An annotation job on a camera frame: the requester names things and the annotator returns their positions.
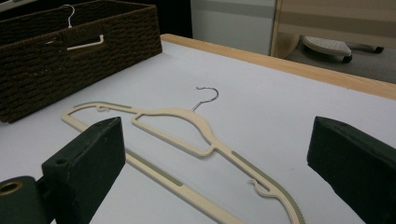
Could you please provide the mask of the black curtain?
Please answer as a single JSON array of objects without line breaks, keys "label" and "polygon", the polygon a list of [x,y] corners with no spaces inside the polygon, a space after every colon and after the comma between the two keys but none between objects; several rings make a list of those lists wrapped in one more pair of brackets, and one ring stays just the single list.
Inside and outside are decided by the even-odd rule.
[{"label": "black curtain", "polygon": [[192,38],[191,0],[135,0],[155,5],[162,34]]}]

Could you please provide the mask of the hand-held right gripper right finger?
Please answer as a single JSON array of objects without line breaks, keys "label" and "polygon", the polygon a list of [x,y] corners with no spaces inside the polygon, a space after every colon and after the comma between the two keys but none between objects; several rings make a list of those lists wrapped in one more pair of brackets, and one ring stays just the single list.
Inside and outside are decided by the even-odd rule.
[{"label": "hand-held right gripper right finger", "polygon": [[396,224],[396,148],[316,117],[307,163],[366,224]]}]

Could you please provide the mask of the brown woven basket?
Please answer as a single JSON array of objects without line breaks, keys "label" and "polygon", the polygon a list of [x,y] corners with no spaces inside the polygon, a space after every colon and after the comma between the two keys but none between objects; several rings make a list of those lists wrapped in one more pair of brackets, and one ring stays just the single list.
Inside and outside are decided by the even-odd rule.
[{"label": "brown woven basket", "polygon": [[[0,21],[0,121],[12,123],[163,51],[157,8],[118,0]],[[102,45],[67,50],[97,42]]]}]

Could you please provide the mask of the cream plastic clothes hanger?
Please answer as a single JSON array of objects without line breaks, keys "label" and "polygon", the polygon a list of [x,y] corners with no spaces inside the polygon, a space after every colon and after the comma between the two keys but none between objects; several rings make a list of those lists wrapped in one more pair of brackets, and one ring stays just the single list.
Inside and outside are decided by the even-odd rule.
[{"label": "cream plastic clothes hanger", "polygon": [[[261,171],[258,167],[242,157],[240,154],[220,142],[220,140],[213,134],[208,122],[202,116],[196,113],[196,109],[194,107],[191,109],[175,107],[143,109],[128,105],[117,105],[108,102],[88,102],[81,105],[76,105],[64,112],[61,116],[61,120],[77,131],[83,132],[88,128],[88,125],[74,118],[73,114],[80,110],[91,107],[94,107],[99,111],[116,110],[129,113],[133,116],[131,118],[131,122],[135,127],[167,142],[174,147],[180,148],[197,158],[207,157],[213,152],[217,151],[236,168],[240,169],[249,176],[249,182],[252,184],[255,192],[258,195],[262,196],[263,198],[270,198],[279,201],[286,210],[291,224],[305,224],[304,215],[291,195],[272,177]],[[167,133],[163,133],[147,125],[146,123],[141,122],[139,119],[142,117],[173,117],[177,119],[183,119],[195,127],[199,134],[208,143],[208,149],[200,150],[181,140],[176,139]],[[211,202],[204,195],[186,186],[184,183],[158,168],[153,163],[132,152],[132,150],[126,149],[125,153],[126,162],[129,165],[153,179],[186,203],[195,207],[206,216],[217,221],[219,224],[245,224],[244,221],[239,217],[236,217],[235,215],[226,211],[224,208]]]},{"label": "cream plastic clothes hanger", "polygon": [[[67,18],[67,24],[68,24],[67,28],[68,29],[73,28],[72,23],[71,23],[71,19],[72,19],[72,17],[74,16],[74,14],[76,12],[75,8],[72,5],[68,5],[68,4],[61,5],[60,7],[70,7],[72,9],[71,14]],[[68,47],[66,49],[67,50],[84,49],[84,48],[89,48],[89,47],[93,47],[93,46],[102,45],[104,42],[105,42],[104,35],[99,35],[99,40],[97,42],[91,42],[91,43],[86,43],[86,44],[83,44],[83,45]]]}]

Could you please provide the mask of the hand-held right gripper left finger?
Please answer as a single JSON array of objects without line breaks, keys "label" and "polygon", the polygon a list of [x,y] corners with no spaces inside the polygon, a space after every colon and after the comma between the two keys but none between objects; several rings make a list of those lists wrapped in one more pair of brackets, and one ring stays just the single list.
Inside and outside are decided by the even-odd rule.
[{"label": "hand-held right gripper left finger", "polygon": [[89,224],[125,164],[121,118],[94,123],[42,164],[57,224]]}]

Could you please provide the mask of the white table cover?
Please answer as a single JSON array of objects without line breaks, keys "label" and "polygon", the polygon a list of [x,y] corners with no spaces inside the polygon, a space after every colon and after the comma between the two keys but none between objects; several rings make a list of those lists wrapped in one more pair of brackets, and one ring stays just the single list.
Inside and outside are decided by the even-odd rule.
[{"label": "white table cover", "polygon": [[[306,162],[316,116],[350,124],[396,147],[396,101],[163,42],[163,53],[95,83],[12,124],[0,122],[0,182],[42,176],[41,164],[78,135],[61,121],[75,105],[110,102],[144,109],[193,108],[213,134],[285,188],[307,224],[364,224]],[[205,195],[247,224],[290,224],[275,199],[217,151],[198,159],[136,128],[133,114],[86,108],[91,125],[122,117],[125,146]],[[151,178],[126,164],[92,224],[215,224]]]}]

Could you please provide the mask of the white chair base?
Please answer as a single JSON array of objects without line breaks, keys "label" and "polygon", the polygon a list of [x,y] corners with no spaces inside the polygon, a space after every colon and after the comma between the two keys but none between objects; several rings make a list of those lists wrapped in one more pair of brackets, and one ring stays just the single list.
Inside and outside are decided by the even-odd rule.
[{"label": "white chair base", "polygon": [[314,50],[318,53],[342,57],[342,63],[350,63],[353,59],[350,47],[362,47],[372,53],[382,53],[384,48],[378,46],[347,43],[339,40],[324,39],[312,36],[303,36],[302,42],[307,50]]}]

